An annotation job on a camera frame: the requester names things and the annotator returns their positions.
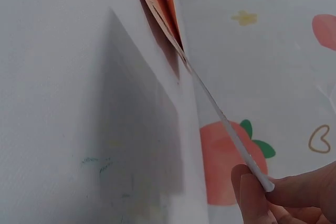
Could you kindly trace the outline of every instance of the peach print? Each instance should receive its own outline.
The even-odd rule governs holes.
[[[231,125],[261,171],[268,174],[265,158],[275,155],[273,148],[263,141],[251,140],[252,126],[248,120],[240,124],[231,122]],[[234,205],[236,199],[231,185],[231,170],[237,164],[244,164],[244,160],[221,122],[202,127],[200,133],[208,204]]]
[[[320,14],[313,18],[312,28],[318,42],[336,51],[336,16]]]

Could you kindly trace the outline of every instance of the paper card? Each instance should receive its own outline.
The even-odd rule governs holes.
[[[170,0],[170,7],[167,0],[145,0],[157,23],[163,30],[168,40],[176,47],[174,40],[182,48],[180,34],[177,28],[175,11],[171,11],[174,7],[173,0]]]

